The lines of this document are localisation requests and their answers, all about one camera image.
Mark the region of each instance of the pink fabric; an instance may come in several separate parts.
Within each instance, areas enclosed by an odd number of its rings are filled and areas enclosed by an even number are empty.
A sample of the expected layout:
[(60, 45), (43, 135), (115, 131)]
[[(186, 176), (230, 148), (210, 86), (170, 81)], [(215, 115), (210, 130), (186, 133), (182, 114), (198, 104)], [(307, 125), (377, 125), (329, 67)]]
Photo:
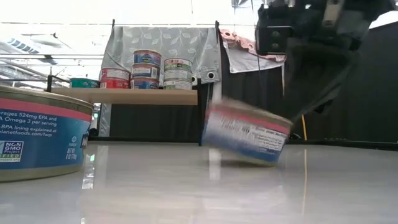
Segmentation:
[[(251, 41), (247, 38), (238, 36), (235, 32), (230, 32), (229, 30), (220, 30), (221, 36), (227, 42), (228, 47), (241, 47), (247, 50), (250, 54), (257, 55), (256, 53), (256, 43)], [(286, 59), (285, 55), (266, 55), (261, 56), (258, 55), (260, 58), (268, 59), (268, 60), (275, 60), (276, 62), (283, 62)]]

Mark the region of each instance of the teal can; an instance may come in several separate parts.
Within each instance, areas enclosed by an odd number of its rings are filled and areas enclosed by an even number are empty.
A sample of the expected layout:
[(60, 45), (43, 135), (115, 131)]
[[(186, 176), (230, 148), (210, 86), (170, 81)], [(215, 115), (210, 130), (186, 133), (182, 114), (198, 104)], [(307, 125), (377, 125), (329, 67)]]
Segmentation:
[(100, 81), (89, 78), (71, 78), (70, 88), (99, 88)]

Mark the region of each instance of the wooden shelf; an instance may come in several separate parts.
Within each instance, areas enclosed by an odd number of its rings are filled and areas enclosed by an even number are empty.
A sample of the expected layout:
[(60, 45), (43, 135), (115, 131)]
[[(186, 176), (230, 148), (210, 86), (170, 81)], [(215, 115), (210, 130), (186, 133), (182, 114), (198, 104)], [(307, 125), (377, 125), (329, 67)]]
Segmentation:
[(52, 93), (89, 103), (135, 105), (197, 105), (196, 90), (131, 90), (102, 88), (52, 88)]

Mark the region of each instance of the robotic arm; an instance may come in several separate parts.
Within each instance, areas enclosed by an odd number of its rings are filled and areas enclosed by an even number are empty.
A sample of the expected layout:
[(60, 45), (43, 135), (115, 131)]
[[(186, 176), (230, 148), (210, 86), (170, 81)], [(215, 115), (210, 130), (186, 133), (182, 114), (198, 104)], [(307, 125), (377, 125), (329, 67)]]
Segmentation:
[(394, 0), (284, 0), (258, 10), (259, 55), (287, 55), (287, 88), (273, 113), (292, 121), (309, 111), (323, 111), (337, 96), (359, 61), (357, 50), (369, 26), (394, 10)]

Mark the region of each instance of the glossy floor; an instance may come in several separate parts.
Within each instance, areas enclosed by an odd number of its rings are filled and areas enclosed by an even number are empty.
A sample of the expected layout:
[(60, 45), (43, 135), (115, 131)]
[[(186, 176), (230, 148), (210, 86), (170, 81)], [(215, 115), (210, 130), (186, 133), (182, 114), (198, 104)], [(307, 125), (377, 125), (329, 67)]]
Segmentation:
[(183, 144), (86, 152), (81, 172), (0, 184), (0, 223), (398, 223), (398, 152), (287, 146), (274, 168)]

